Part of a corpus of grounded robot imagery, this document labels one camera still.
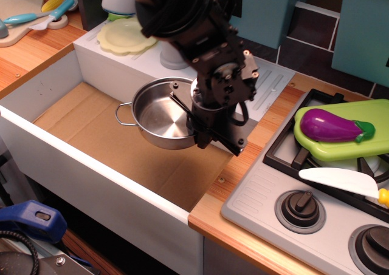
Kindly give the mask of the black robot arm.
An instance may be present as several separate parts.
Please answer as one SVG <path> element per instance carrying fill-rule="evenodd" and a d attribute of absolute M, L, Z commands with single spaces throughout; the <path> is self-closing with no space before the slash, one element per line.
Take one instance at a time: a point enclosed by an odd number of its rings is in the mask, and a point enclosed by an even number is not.
<path fill-rule="evenodd" d="M 174 90 L 171 99 L 187 114 L 198 147 L 212 141 L 240 154 L 246 101 L 256 94 L 258 69 L 230 24 L 234 0 L 135 0 L 144 36 L 170 43 L 197 78 L 186 105 Z"/>

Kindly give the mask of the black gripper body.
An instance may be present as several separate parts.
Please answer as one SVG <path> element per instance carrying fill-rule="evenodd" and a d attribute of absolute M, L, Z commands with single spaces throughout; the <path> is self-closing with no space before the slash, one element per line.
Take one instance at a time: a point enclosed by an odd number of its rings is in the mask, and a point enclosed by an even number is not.
<path fill-rule="evenodd" d="M 191 117 L 197 132 L 209 132 L 212 142 L 220 142 L 238 156 L 247 144 L 247 106 L 238 103 L 241 119 L 236 118 L 236 106 L 205 104 L 196 80 L 175 80 L 170 83 L 170 99 Z"/>

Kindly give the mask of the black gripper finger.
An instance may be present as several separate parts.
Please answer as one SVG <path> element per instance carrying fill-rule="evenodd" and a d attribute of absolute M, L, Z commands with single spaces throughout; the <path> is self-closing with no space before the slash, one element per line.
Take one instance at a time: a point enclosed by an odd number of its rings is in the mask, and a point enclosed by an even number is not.
<path fill-rule="evenodd" d="M 195 142 L 197 147 L 205 149 L 212 142 L 212 135 L 209 132 L 197 132 Z"/>
<path fill-rule="evenodd" d="M 192 123 L 191 117 L 187 117 L 185 125 L 186 125 L 186 128 L 187 128 L 188 135 L 195 136 L 197 134 L 197 131 L 196 131 L 196 129 L 195 129 L 193 123 Z"/>

